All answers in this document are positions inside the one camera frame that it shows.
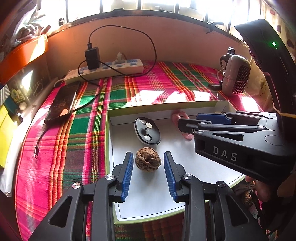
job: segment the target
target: black oval device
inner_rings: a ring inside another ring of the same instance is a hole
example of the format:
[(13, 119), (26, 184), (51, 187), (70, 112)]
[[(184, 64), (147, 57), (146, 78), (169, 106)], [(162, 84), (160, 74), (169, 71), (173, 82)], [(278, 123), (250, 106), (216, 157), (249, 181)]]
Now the black oval device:
[(160, 143), (160, 132), (154, 121), (146, 117), (135, 120), (135, 132), (139, 140), (147, 145), (158, 145)]

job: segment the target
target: yellow box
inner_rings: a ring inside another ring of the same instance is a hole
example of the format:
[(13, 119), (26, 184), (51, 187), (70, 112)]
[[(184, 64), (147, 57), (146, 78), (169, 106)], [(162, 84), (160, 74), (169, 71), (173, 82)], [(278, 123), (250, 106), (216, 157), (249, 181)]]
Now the yellow box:
[(16, 127), (7, 109), (2, 105), (0, 108), (0, 166), (2, 167), (5, 167), (8, 149)]

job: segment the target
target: pink clip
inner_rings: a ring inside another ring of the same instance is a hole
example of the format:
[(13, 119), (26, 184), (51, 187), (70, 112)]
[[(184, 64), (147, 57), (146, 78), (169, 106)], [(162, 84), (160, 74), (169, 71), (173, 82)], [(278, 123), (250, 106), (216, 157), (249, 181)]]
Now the pink clip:
[[(172, 122), (178, 128), (178, 120), (181, 119), (182, 116), (185, 119), (189, 119), (188, 115), (185, 112), (179, 112), (178, 114), (172, 114)], [(192, 140), (193, 135), (181, 132), (185, 139)]]

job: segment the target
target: human hand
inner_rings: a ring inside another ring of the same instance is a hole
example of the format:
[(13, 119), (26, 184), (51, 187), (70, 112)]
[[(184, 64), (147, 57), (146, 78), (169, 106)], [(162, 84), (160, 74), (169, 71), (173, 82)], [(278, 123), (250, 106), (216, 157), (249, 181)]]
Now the human hand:
[[(255, 188), (257, 190), (257, 197), (263, 201), (267, 202), (271, 198), (271, 186), (262, 183), (260, 181), (254, 180), (254, 178), (245, 177), (246, 182), (255, 182)], [(296, 192), (296, 172), (291, 174), (278, 188), (278, 197), (290, 197), (295, 195)]]

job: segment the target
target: blue gripper pad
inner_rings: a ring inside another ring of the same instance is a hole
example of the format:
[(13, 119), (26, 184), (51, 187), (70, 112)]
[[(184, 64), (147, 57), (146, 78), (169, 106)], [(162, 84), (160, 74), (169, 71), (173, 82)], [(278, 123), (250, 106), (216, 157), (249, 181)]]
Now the blue gripper pad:
[(231, 120), (225, 114), (198, 114), (197, 120), (210, 121), (212, 124), (230, 125)]
[(173, 198), (173, 200), (175, 202), (177, 199), (176, 180), (173, 175), (173, 171), (170, 166), (170, 162), (168, 160), (168, 156), (166, 153), (163, 155), (163, 166), (165, 168), (165, 175), (166, 175), (167, 181), (168, 181), (168, 189), (170, 190), (170, 196)]
[(122, 194), (121, 194), (121, 200), (124, 202), (126, 200), (126, 197), (128, 196), (128, 189), (129, 185), (131, 183), (131, 174), (133, 172), (133, 154), (130, 154), (128, 164), (126, 166), (126, 172), (123, 177), (122, 182)]

